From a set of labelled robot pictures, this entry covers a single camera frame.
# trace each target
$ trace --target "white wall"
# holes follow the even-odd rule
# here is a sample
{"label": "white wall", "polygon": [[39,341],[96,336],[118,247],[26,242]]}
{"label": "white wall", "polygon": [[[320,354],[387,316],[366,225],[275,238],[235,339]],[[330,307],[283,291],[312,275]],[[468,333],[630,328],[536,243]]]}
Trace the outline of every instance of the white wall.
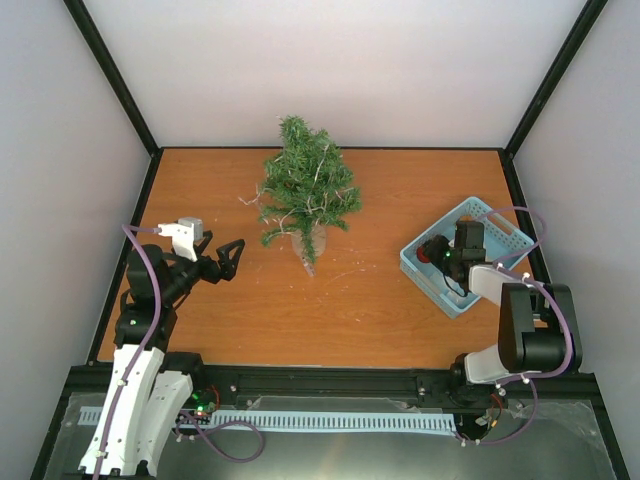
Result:
{"label": "white wall", "polygon": [[585,0],[89,0],[161,145],[506,145]]}
{"label": "white wall", "polygon": [[0,465],[22,480],[86,359],[148,156],[61,0],[4,2],[0,58]]}
{"label": "white wall", "polygon": [[549,222],[544,253],[573,290],[585,350],[640,478],[640,2],[609,2],[515,159]]}

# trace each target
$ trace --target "wooden surface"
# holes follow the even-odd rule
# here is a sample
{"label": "wooden surface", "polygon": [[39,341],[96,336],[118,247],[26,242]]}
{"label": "wooden surface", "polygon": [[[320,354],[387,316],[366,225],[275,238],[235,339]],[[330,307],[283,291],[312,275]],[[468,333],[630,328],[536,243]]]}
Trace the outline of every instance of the wooden surface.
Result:
{"label": "wooden surface", "polygon": [[[233,281],[200,282],[180,307],[171,350],[219,364],[446,368],[459,353],[496,342],[496,306],[481,300],[451,320],[399,268],[400,250],[467,197],[511,204],[496,152],[345,150],[364,207],[346,218],[348,233],[328,230],[315,277],[290,237],[262,247],[266,225],[238,200],[253,198],[272,152],[164,152],[141,225],[202,218],[214,233],[211,256],[237,238],[247,242]],[[165,238],[139,238],[170,247]],[[115,310],[100,360],[113,358]]]}

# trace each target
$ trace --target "blue plastic basket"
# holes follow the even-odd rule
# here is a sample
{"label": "blue plastic basket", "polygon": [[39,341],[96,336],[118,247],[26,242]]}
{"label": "blue plastic basket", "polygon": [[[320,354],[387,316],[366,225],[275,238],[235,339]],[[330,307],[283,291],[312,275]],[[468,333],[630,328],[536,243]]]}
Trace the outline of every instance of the blue plastic basket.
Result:
{"label": "blue plastic basket", "polygon": [[[444,282],[442,272],[430,263],[422,263],[416,257],[420,245],[435,235],[444,235],[449,240],[455,234],[456,221],[469,215],[473,218],[493,210],[477,197],[469,197],[444,217],[425,230],[418,238],[400,252],[400,269],[420,287],[427,296],[438,305],[449,318],[456,318],[469,310],[480,297],[469,293],[462,298],[451,291]],[[487,250],[487,261],[493,261],[509,253],[522,250],[533,245],[533,240],[516,228],[501,215],[492,215],[481,220],[484,223],[484,241]],[[504,266],[511,268],[520,263],[525,256],[509,258]],[[451,279],[449,285],[463,293],[460,286]]]}

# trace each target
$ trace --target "artificial christmas tree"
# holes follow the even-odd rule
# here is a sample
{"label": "artificial christmas tree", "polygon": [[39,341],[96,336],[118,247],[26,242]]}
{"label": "artificial christmas tree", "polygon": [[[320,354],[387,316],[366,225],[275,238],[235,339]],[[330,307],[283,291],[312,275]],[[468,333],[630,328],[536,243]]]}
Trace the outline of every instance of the artificial christmas tree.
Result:
{"label": "artificial christmas tree", "polygon": [[[285,118],[280,129],[282,151],[265,161],[267,178],[257,187],[256,198],[245,203],[258,205],[260,220],[275,224],[262,236],[263,245],[293,235],[294,249],[297,239],[300,258],[312,274],[311,264],[326,238],[323,227],[347,230],[342,217],[360,210],[360,190],[351,185],[353,172],[326,130],[314,132],[297,116]],[[264,195],[271,197],[271,204],[261,202]]]}

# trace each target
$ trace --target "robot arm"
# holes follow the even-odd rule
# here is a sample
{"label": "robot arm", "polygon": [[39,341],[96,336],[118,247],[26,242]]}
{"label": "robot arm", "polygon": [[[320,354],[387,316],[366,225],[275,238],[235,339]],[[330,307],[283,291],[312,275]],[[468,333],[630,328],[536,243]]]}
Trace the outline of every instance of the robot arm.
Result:
{"label": "robot arm", "polygon": [[[211,232],[202,232],[202,221],[180,219],[160,225],[161,234],[173,237],[174,252],[163,253],[145,245],[161,292],[160,321],[137,360],[135,355],[149,331],[154,315],[151,279],[140,254],[127,259],[130,290],[121,298],[116,323],[116,350],[107,397],[92,441],[83,456],[79,473],[66,479],[154,478],[160,454],[175,420],[195,389],[204,388],[202,358],[195,353],[167,353],[169,337],[177,320],[174,304],[189,295],[199,280],[218,283],[234,278],[244,240],[217,249],[217,261],[204,256]],[[194,240],[203,239],[198,245]],[[131,296],[133,302],[127,303]],[[131,369],[122,380],[125,369]],[[107,412],[115,402],[112,418]],[[101,451],[105,424],[110,421],[107,446]]]}
{"label": "robot arm", "polygon": [[[465,292],[500,307],[498,343],[464,355],[466,382],[494,383],[514,374],[555,370],[566,353],[557,316],[538,289],[487,263],[483,243],[481,222],[458,221],[453,246],[439,235],[420,247],[420,257],[429,259]],[[565,285],[547,284],[543,288],[555,300],[569,326],[573,355],[565,371],[577,371],[582,347],[571,292]],[[536,325],[536,321],[546,325]]]}

